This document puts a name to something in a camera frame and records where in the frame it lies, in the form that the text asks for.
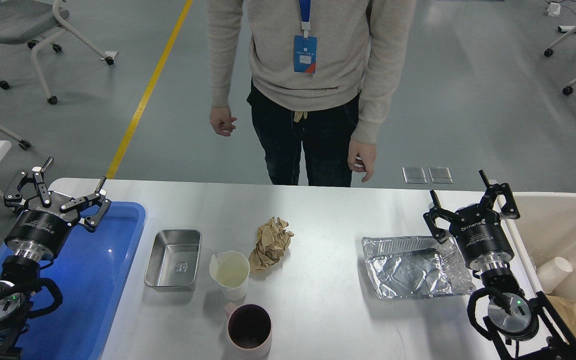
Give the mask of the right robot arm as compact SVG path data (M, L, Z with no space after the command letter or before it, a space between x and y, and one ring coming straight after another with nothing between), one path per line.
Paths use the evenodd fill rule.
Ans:
M508 183L491 183L478 203L455 212L444 209L434 190L423 219L438 243L454 239L467 269L482 282L471 294L466 313L470 325L492 342L501 360L576 360L576 337L542 291L527 299L511 270L514 251L502 228L505 219L521 214ZM532 340L543 324L549 334L546 346L520 355L508 346Z

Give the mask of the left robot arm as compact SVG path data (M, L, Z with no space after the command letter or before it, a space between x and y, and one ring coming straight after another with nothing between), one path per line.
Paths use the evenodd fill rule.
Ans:
M49 157L42 166L20 170L2 194L5 206L19 215L4 240L13 253L0 272L0 360L19 360L22 348L16 342L26 322L63 303L55 281L41 276L41 261L54 262L77 225L95 232L112 203L103 189L106 177L86 196L50 191L44 174L52 162Z

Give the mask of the person's left hand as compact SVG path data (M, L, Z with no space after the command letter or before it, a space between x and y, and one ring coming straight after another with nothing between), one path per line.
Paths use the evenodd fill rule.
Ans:
M350 139L347 164L350 171L363 174L362 183L368 182L373 177L376 159L376 144L360 142L353 138Z

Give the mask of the person's right hand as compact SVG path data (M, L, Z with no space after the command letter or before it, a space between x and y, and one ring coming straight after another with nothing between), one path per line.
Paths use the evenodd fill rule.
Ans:
M209 123L214 132L222 137L230 137L237 128L234 124L238 120L233 116L229 106L211 107L209 112Z

